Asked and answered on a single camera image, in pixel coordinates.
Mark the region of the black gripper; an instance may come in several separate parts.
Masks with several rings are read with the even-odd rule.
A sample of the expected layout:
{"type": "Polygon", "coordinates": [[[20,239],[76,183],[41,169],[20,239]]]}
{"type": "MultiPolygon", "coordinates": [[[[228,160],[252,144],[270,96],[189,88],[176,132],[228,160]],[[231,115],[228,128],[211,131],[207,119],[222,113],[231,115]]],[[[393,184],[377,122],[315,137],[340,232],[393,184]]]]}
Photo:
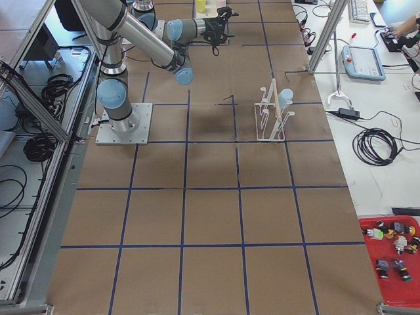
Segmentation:
{"type": "Polygon", "coordinates": [[[228,20],[233,16],[239,16],[237,12],[233,12],[230,7],[220,7],[217,9],[217,17],[204,18],[205,30],[203,31],[203,39],[212,46],[219,46],[226,43],[230,35],[225,33],[228,20]]]}

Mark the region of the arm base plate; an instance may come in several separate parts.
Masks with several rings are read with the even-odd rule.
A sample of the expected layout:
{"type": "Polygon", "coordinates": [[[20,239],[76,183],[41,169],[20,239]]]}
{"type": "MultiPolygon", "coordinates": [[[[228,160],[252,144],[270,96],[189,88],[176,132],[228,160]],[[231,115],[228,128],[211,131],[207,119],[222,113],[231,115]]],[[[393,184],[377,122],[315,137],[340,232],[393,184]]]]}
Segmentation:
{"type": "Polygon", "coordinates": [[[101,123],[96,136],[98,145],[147,145],[150,124],[152,120],[152,103],[132,103],[132,113],[124,120],[109,118],[104,110],[102,119],[108,120],[101,123]]]}

